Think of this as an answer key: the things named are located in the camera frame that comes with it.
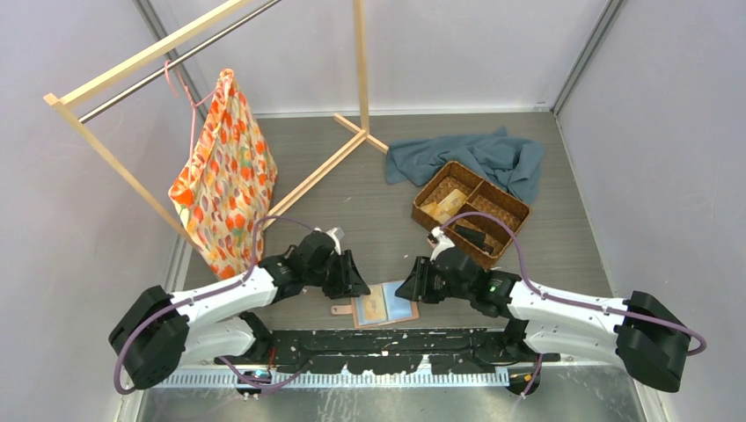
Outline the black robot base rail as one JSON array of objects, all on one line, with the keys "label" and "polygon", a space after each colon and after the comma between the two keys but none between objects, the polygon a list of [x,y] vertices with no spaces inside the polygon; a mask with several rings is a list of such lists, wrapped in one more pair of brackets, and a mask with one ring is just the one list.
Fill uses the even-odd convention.
[{"label": "black robot base rail", "polygon": [[537,354],[509,342],[504,332],[488,329],[277,330],[227,360],[270,364],[287,374],[336,375],[346,369],[353,375],[409,375],[428,363],[435,375],[464,375],[530,365]]}]

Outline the woven wicker divided basket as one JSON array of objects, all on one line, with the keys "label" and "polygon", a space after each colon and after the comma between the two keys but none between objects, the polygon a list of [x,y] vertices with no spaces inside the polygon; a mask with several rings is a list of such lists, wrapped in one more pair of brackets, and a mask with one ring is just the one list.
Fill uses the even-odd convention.
[{"label": "woven wicker divided basket", "polygon": [[[457,215],[470,212],[444,230],[456,246],[462,248],[484,268],[495,267],[500,257],[512,242],[508,232],[498,223],[477,213],[491,215],[518,233],[530,216],[530,207],[516,197],[504,192],[490,181],[482,178],[456,161],[446,163],[422,188],[413,200],[412,218],[425,230],[442,226],[436,219],[426,215],[420,207],[438,203],[452,190],[459,189],[468,197]],[[494,247],[492,255],[485,254],[477,245],[468,242],[454,231],[455,225],[476,229],[486,234],[487,243]]]}]

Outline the orange credit card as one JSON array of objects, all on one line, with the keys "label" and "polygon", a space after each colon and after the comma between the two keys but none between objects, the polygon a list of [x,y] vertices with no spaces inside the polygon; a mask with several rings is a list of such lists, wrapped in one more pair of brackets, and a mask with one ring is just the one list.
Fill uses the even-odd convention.
[{"label": "orange credit card", "polygon": [[430,202],[420,207],[420,210],[434,219],[436,219],[437,216],[442,212],[439,205],[435,202]]}]

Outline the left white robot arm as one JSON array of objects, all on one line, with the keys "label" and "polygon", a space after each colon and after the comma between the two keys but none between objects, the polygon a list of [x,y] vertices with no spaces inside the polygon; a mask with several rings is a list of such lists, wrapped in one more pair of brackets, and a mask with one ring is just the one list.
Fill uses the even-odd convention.
[{"label": "left white robot arm", "polygon": [[340,248],[339,228],[315,229],[281,255],[206,287],[174,293],[144,290],[115,325],[108,342],[117,354],[115,388],[123,395],[158,385],[177,368],[240,356],[261,363],[270,350],[254,309],[318,287],[330,299],[369,295],[352,252]]}]

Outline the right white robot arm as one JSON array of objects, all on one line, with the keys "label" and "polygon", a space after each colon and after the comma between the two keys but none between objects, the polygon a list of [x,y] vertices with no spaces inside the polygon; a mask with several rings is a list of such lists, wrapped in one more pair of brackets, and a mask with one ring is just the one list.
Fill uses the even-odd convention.
[{"label": "right white robot arm", "polygon": [[485,269],[436,228],[435,248],[415,260],[396,295],[410,302],[462,299],[487,317],[508,323],[501,336],[512,360],[565,354],[623,368],[633,379],[664,392],[679,391],[691,335],[652,295],[628,299],[579,295]]}]

